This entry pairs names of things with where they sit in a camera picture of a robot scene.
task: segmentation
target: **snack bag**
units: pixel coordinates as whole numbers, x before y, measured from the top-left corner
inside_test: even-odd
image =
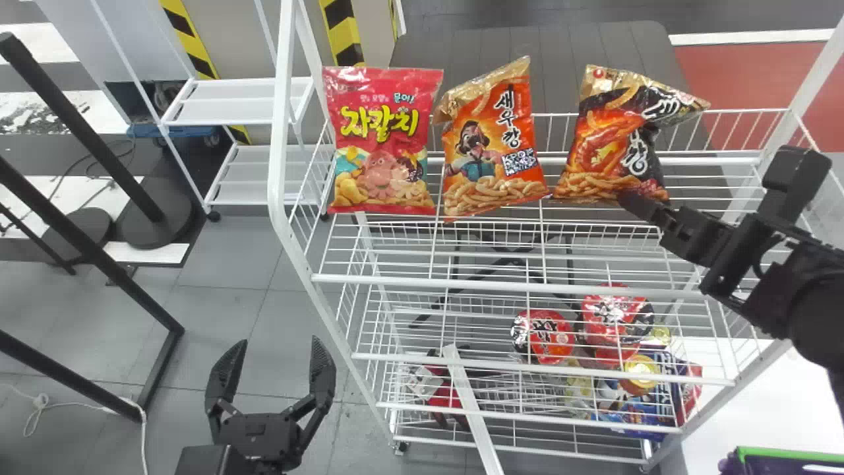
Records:
[[[334,197],[329,213],[433,215],[428,128],[442,70],[323,68],[334,126]]]
[[[528,69],[520,57],[446,92],[434,111],[446,154],[446,216],[471,216],[548,194],[537,160]]]
[[[662,374],[700,378],[699,364],[675,357],[664,347],[643,346],[640,354],[653,361]],[[620,397],[610,410],[599,410],[592,418],[615,423],[681,427],[701,396],[701,385],[658,381],[646,394]],[[662,442],[665,434],[635,429],[612,429],[621,434]]]
[[[655,148],[660,128],[696,117],[709,102],[641,74],[586,66],[569,160],[554,198],[616,200],[634,189],[668,201]]]

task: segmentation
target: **white shelf board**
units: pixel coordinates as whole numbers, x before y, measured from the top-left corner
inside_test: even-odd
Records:
[[[219,188],[213,199],[207,200],[207,205],[266,205],[267,204],[267,174],[269,167],[269,145],[233,145],[234,156],[231,161],[224,163],[225,168],[219,179],[212,184]],[[289,189],[284,194],[284,202],[292,205],[299,195],[299,188],[305,174],[305,168],[311,160],[316,145],[289,145],[287,156]],[[321,149],[329,150],[325,145]],[[318,205],[318,197],[305,197],[301,204]]]
[[[305,115],[313,78],[291,79],[290,123]],[[269,125],[273,121],[274,78],[188,80],[161,122],[167,126]]]

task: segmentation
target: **gray floor tile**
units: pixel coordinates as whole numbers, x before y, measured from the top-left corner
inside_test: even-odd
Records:
[[[41,376],[22,376],[17,387],[33,396],[45,392],[51,403],[84,402],[99,406],[56,381]],[[139,391],[137,386],[130,385],[105,387],[119,396],[134,396]],[[83,470],[84,464],[106,420],[120,418],[88,407],[56,407],[41,414],[37,430],[25,439],[22,431],[32,409],[30,400],[9,395],[0,411],[0,426],[4,427],[0,431],[0,446],[4,447],[3,456],[0,457],[0,472],[3,475],[87,473]],[[139,472],[140,467],[136,466],[136,470],[135,473]]]
[[[243,412],[281,412],[294,399],[237,395],[235,406]],[[337,429],[340,404],[332,407],[304,460],[295,473],[324,475],[328,468]],[[208,420],[203,414],[203,393],[199,390],[162,389],[149,413],[147,460],[150,473],[173,473],[182,448],[211,443]],[[136,475],[140,473],[140,427],[122,418],[109,417],[97,438],[87,474]]]
[[[327,298],[336,302],[338,296]],[[308,393],[311,335],[318,336],[337,364],[338,388],[348,370],[305,292],[269,291],[249,338],[238,390],[265,396],[302,397]]]
[[[85,474],[137,475],[141,472],[141,430],[124,418],[109,417],[91,445]],[[203,393],[198,390],[162,388],[149,410],[147,464],[149,473],[176,471],[186,445],[211,443],[203,413]]]
[[[59,318],[69,315],[68,302],[89,298],[85,277],[90,266],[76,269],[78,274],[69,276],[43,263],[4,262],[0,267],[0,328],[27,345],[40,347]],[[22,363],[0,354],[0,372],[27,371]]]
[[[396,456],[367,406],[343,404],[330,473],[458,474],[466,467],[465,449],[414,444]]]
[[[175,279],[176,273],[169,269],[139,269],[134,276],[162,305]],[[105,283],[106,277],[92,270],[80,292],[62,300],[63,315],[38,349],[86,378],[143,383],[142,379],[130,380],[129,374],[144,339],[160,325],[121,288],[106,287]],[[35,374],[31,369],[25,372]]]
[[[265,291],[176,286],[165,308],[185,326],[163,385],[205,389],[208,372],[217,359],[237,341],[248,338]],[[129,380],[145,381],[167,331],[156,325],[143,344]]]
[[[15,397],[14,392],[9,386],[16,386],[18,381],[23,377],[21,374],[0,373],[0,409],[3,408],[3,405],[6,404],[10,396]]]
[[[225,216],[199,235],[178,284],[266,289],[281,255],[281,242],[266,217]]]
[[[322,262],[323,251],[325,250],[328,240],[328,233],[331,229],[331,222],[318,221],[314,236],[311,239],[311,246],[308,248],[308,262],[314,272],[320,269]],[[270,281],[269,288],[272,290],[287,290],[287,291],[301,291],[305,290],[302,286],[299,275],[290,263],[290,258],[287,252],[282,252],[279,257],[278,265],[275,267],[273,279]],[[325,288],[325,292],[333,291],[333,288]]]
[[[583,460],[571,457],[538,456],[516,452],[498,451],[498,460],[504,473],[512,475],[545,475],[549,472],[589,473],[595,475],[621,475],[626,472],[624,464],[609,461]],[[631,465],[638,472],[637,466]],[[476,450],[468,453],[466,460],[466,475],[483,475],[484,464]]]

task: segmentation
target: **hazard stripe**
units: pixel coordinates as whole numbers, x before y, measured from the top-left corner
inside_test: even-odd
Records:
[[[351,0],[320,0],[331,55],[338,66],[364,66],[358,22]]]
[[[176,32],[176,37],[182,47],[185,48],[188,59],[191,60],[193,68],[197,70],[197,76],[200,79],[219,79],[217,69],[208,55],[208,50],[202,40],[199,39],[196,27],[191,21],[191,17],[187,14],[187,9],[181,0],[159,0],[159,4],[164,9],[167,19],[173,26]],[[237,139],[238,142],[250,144],[249,133],[246,127],[242,125],[230,125],[229,131]]]
[[[398,23],[396,23],[396,2],[387,0],[387,7],[390,8],[390,25],[392,25],[392,40],[398,39]]]

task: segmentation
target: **green object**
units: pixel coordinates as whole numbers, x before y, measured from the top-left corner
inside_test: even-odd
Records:
[[[746,456],[766,456],[794,460],[828,461],[844,463],[844,455],[824,452],[806,452],[801,450],[766,449],[764,447],[736,447],[736,456],[744,464]]]

